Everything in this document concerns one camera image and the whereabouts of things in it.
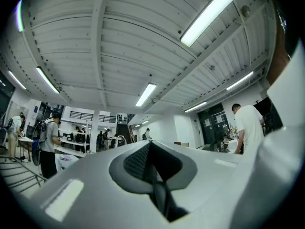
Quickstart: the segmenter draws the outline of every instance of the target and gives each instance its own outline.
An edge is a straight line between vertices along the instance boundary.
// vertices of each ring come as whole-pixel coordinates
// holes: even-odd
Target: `rectangular light fixture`
[[[196,106],[193,107],[193,108],[190,108],[190,109],[188,109],[188,110],[185,110],[185,113],[190,112],[190,111],[192,111],[192,110],[194,110],[194,109],[196,109],[196,108],[199,108],[199,107],[201,107],[202,105],[205,105],[205,104],[206,104],[206,102],[203,102],[203,103],[201,103],[201,104],[198,104],[198,105],[196,105]]]
[[[41,77],[44,79],[44,81],[49,85],[49,87],[57,94],[59,94],[59,91],[55,88],[55,86],[50,82],[50,80],[48,79],[48,77],[45,75],[45,73],[43,72],[42,68],[40,66],[38,66],[36,68],[36,70],[38,71],[38,73],[41,75]]]
[[[9,71],[10,75],[14,78],[14,80],[25,90],[26,87],[24,85],[22,85],[22,83],[14,76],[14,74],[12,73],[12,71]]]
[[[251,71],[250,73],[248,73],[248,75],[244,76],[242,79],[240,79],[239,81],[235,82],[234,84],[230,85],[229,87],[227,87],[227,91],[229,91],[230,89],[232,89],[233,87],[237,86],[239,83],[241,83],[242,81],[244,81],[245,79],[249,78],[251,75],[253,75],[253,71]]]
[[[21,16],[21,3],[22,0],[20,0],[16,7],[16,22],[17,22],[17,29],[19,32],[23,31],[23,24],[22,24],[22,16]]]
[[[181,42],[191,47],[208,26],[224,11],[233,0],[212,0],[197,16],[181,37]]]
[[[141,107],[142,104],[146,101],[146,99],[149,97],[150,94],[154,91],[156,88],[156,84],[148,83],[144,93],[140,97],[139,101],[137,102],[136,106]]]

